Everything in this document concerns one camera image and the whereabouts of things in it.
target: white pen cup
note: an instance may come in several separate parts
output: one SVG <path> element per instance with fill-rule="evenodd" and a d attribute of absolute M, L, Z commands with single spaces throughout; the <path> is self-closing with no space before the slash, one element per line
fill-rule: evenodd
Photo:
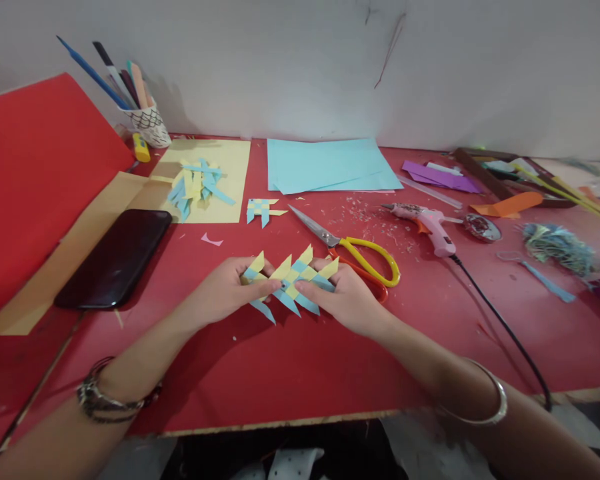
<path fill-rule="evenodd" d="M 171 144 L 169 132 L 156 105 L 141 110 L 119 110 L 131 119 L 133 127 L 153 148 L 166 148 Z"/>

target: blue paper stack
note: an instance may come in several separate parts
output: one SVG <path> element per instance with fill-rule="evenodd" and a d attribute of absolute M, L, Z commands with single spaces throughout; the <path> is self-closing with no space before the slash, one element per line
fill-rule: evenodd
<path fill-rule="evenodd" d="M 304 143 L 267 140 L 269 190 L 396 190 L 403 188 L 374 139 Z"/>

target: black cable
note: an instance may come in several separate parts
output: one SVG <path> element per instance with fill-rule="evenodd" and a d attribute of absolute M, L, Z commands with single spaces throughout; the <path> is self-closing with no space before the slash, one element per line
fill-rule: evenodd
<path fill-rule="evenodd" d="M 533 370 L 535 377 L 538 379 L 538 382 L 540 383 L 540 387 L 542 387 L 542 392 L 545 395 L 545 410 L 550 412 L 551 408 L 553 406 L 553 404 L 551 402 L 551 392 L 549 391 L 547 382 L 545 382 L 545 379 L 542 377 L 540 370 L 538 370 L 538 367 L 536 367 L 535 363 L 533 362 L 533 359 L 528 354 L 528 352 L 525 350 L 525 348 L 522 346 L 522 343 L 520 343 L 520 340 L 518 340 L 518 337 L 515 336 L 515 333 L 513 332 L 513 330 L 511 330 L 511 327 L 509 326 L 509 324 L 504 320 L 504 318 L 502 318 L 502 315 L 500 315 L 500 312 L 498 312 L 498 310 L 495 309 L 495 307 L 489 301 L 487 296 L 482 292 L 482 290 L 480 290 L 480 287 L 478 287 L 478 284 L 475 282 L 475 280 L 473 279 L 471 274 L 467 271 L 467 269 L 462 264 L 462 262 L 460 261 L 458 256 L 452 255 L 452 256 L 450 256 L 450 258 L 456 263 L 456 265 L 458 265 L 458 267 L 460 267 L 462 269 L 462 271 L 465 273 L 465 275 L 469 278 L 469 280 L 471 281 L 471 283 L 473 284 L 473 286 L 475 287 L 477 292 L 482 297 L 482 300 L 484 300 L 485 303 L 489 306 L 491 311 L 495 314 L 496 318 L 498 318 L 498 320 L 500 320 L 500 323 L 505 328 L 505 330 L 507 331 L 507 333 L 509 334 L 509 336 L 511 337 L 513 342 L 516 344 L 516 346 L 518 347 L 518 349 L 524 356 L 525 360 L 531 367 L 531 370 Z"/>

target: hand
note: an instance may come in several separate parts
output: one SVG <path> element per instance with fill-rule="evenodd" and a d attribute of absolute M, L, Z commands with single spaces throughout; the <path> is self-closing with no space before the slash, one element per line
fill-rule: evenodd
<path fill-rule="evenodd" d="M 260 297 L 282 287 L 280 280 L 256 281 L 250 285 L 240 283 L 242 275 L 255 257 L 229 258 L 218 265 L 198 288 L 176 308 L 172 316 L 181 319 L 187 326 L 200 329 L 220 321 Z M 275 268 L 265 260 L 262 272 L 269 276 Z"/>
<path fill-rule="evenodd" d="M 328 263 L 329 260 L 313 259 L 311 266 L 320 270 Z M 338 271 L 329 280 L 335 284 L 334 293 L 306 281 L 296 282 L 295 287 L 346 328 L 365 337 L 376 338 L 388 322 L 395 320 L 346 263 L 340 263 Z"/>

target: bracelet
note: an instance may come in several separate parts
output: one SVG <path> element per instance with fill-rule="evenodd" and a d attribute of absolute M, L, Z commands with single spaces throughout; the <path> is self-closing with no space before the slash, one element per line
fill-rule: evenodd
<path fill-rule="evenodd" d="M 438 405 L 438 408 L 440 409 L 440 411 L 443 414 L 445 414 L 449 417 L 453 417 L 456 420 L 460 420 L 463 423 L 467 423 L 473 427 L 492 427 L 494 425 L 497 425 L 498 423 L 500 423 L 502 421 L 503 418 L 505 418 L 505 416 L 507 416 L 507 408 L 508 408 L 507 392 L 505 391 L 505 388 L 502 386 L 502 383 L 500 383 L 500 380 L 498 380 L 489 370 L 484 368 L 482 365 L 480 365 L 475 360 L 471 360 L 471 359 L 467 359 L 467 360 L 469 360 L 470 362 L 472 362 L 475 365 L 477 365 L 478 367 L 480 367 L 480 369 L 489 376 L 489 378 L 491 379 L 493 384 L 496 386 L 496 388 L 498 390 L 498 395 L 500 395 L 500 408 L 498 408 L 498 411 L 496 412 L 496 414 L 494 416 L 492 416 L 491 418 L 488 418 L 486 420 L 467 420 L 467 419 L 459 417 L 458 415 L 450 412 L 449 410 L 444 408 L 442 405 Z"/>
<path fill-rule="evenodd" d="M 98 380 L 100 373 L 110 364 L 114 357 L 106 357 L 96 362 L 89 370 L 89 374 L 80 384 L 77 390 L 77 396 L 80 406 L 85 414 L 97 423 L 122 423 L 132 420 L 138 414 L 140 409 L 147 408 L 157 400 L 162 390 L 162 382 L 151 391 L 148 396 L 140 401 L 123 403 L 112 399 L 100 392 Z M 97 412 L 132 412 L 124 417 L 102 417 Z"/>

